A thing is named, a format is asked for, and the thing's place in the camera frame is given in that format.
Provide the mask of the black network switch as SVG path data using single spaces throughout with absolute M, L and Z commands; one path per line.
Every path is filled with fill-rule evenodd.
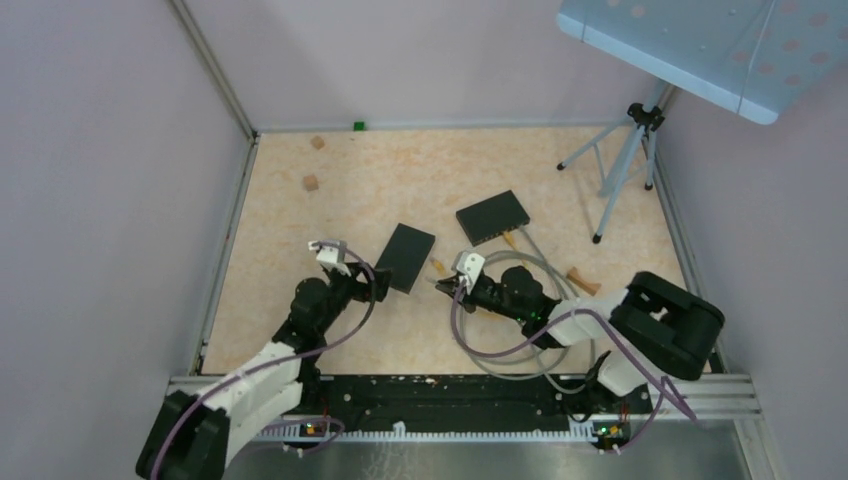
M 456 219 L 472 246 L 518 230 L 531 221 L 512 190 L 458 210 Z
M 435 240 L 434 234 L 398 223 L 375 267 L 391 272 L 391 288 L 410 294 Z

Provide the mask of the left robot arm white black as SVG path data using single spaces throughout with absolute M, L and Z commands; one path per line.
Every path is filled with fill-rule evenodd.
M 353 301 L 373 312 L 392 279 L 388 269 L 356 262 L 323 272 L 297 284 L 287 318 L 250 360 L 194 393 L 176 390 L 164 398 L 136 461 L 140 478 L 220 479 L 274 419 L 317 407 L 314 364 L 335 346 L 327 331 Z

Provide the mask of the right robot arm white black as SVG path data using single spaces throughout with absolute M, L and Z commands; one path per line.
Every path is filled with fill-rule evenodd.
M 640 271 L 631 282 L 605 297 L 554 299 L 528 269 L 505 270 L 500 280 L 481 268 L 456 272 L 436 282 L 452 300 L 451 328 L 460 333 L 460 312 L 483 309 L 515 321 L 524 341 L 507 350 L 485 352 L 464 339 L 458 344 L 469 354 L 497 359 L 529 346 L 565 349 L 606 337 L 616 351 L 600 363 L 586 385 L 589 404 L 612 412 L 628 394 L 643 385 L 659 386 L 661 375 L 696 381 L 725 326 L 721 310 L 664 278 Z

